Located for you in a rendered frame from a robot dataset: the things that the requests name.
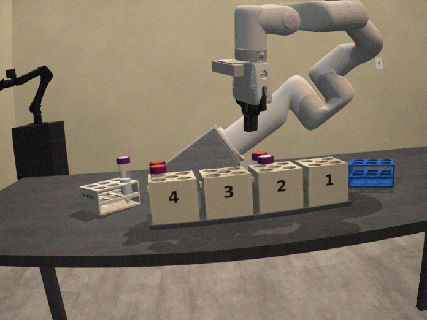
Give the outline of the beige bucket adapter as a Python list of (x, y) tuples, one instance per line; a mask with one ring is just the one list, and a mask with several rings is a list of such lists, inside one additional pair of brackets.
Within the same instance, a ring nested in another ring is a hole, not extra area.
[(206, 220), (253, 215), (252, 174), (242, 166), (199, 170), (199, 186)]
[(170, 224), (200, 221), (197, 181), (193, 171), (166, 173), (165, 181), (148, 175), (152, 223)]
[(348, 201), (348, 163), (334, 157), (294, 161), (303, 168), (303, 203), (308, 207)]
[(253, 207), (259, 214), (303, 208), (302, 167), (275, 162), (272, 171), (248, 166), (252, 174)]

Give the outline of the beige tube rack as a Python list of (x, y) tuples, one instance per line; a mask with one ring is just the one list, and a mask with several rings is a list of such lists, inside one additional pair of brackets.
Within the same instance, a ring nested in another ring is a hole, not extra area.
[[(108, 183), (108, 184), (100, 185), (103, 183)], [(131, 184), (132, 184), (133, 193), (129, 195), (122, 195), (120, 187), (131, 185)], [(111, 186), (111, 185), (116, 185), (116, 186)], [(95, 186), (95, 187), (87, 188), (90, 186)], [(103, 188), (103, 189), (98, 189), (98, 188)], [(98, 192), (106, 191), (114, 188), (119, 188), (119, 189), (98, 194)], [(80, 198), (82, 203), (82, 210), (88, 211), (90, 213), (94, 213), (100, 216), (141, 204), (139, 184), (136, 180), (131, 180), (131, 182), (129, 183), (120, 183), (120, 178), (114, 178), (114, 179), (102, 181), (99, 183), (80, 186), (79, 190), (80, 190)], [(132, 199), (130, 203), (127, 204), (124, 200), (130, 199), (130, 198)]]

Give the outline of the blue tube rack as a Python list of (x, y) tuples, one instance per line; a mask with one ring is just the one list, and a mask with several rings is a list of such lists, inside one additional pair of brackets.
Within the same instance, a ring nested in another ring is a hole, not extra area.
[[(360, 162), (356, 162), (360, 161)], [(353, 166), (393, 166), (393, 170), (353, 170)], [(349, 188), (393, 188), (394, 159), (352, 159), (348, 164)], [(371, 176), (367, 176), (371, 175)], [(390, 176), (384, 176), (390, 175)], [(349, 180), (352, 179), (352, 180)], [(371, 179), (371, 180), (368, 180)], [(389, 179), (389, 180), (386, 180)]]

